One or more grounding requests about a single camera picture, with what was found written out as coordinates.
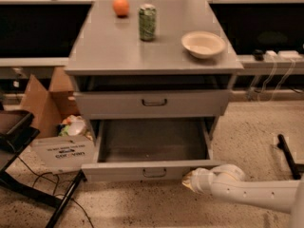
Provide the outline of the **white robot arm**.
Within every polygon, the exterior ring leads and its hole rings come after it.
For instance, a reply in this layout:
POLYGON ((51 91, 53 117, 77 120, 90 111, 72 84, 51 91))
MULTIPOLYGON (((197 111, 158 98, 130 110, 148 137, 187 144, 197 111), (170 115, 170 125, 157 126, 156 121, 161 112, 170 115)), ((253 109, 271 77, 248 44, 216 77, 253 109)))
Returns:
POLYGON ((246 181, 239 167, 224 164, 210 170, 197 168, 183 177, 182 184, 195 193, 227 202, 288 213, 288 228, 304 228, 304 178, 246 181))

